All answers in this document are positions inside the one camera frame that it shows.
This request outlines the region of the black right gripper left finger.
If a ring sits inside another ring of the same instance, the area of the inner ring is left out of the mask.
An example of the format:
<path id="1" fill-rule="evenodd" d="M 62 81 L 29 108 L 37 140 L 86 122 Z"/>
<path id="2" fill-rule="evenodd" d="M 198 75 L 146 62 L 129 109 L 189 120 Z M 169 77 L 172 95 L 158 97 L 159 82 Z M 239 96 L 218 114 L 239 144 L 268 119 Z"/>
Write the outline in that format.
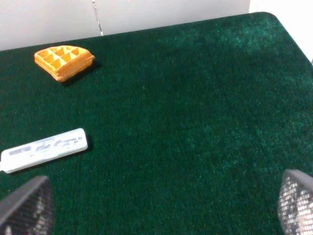
<path id="1" fill-rule="evenodd" d="M 36 176 L 0 201 L 2 235 L 50 235 L 55 221 L 51 181 Z"/>

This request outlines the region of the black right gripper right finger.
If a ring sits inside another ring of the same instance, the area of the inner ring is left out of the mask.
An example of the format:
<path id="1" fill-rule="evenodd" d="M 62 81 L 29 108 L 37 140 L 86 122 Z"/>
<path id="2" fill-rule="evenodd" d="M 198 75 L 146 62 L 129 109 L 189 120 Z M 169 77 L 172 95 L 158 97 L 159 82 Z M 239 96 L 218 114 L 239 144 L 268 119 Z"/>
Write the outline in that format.
<path id="1" fill-rule="evenodd" d="M 285 170 L 277 212 L 284 234 L 311 235 L 313 233 L 313 178 L 297 169 Z"/>

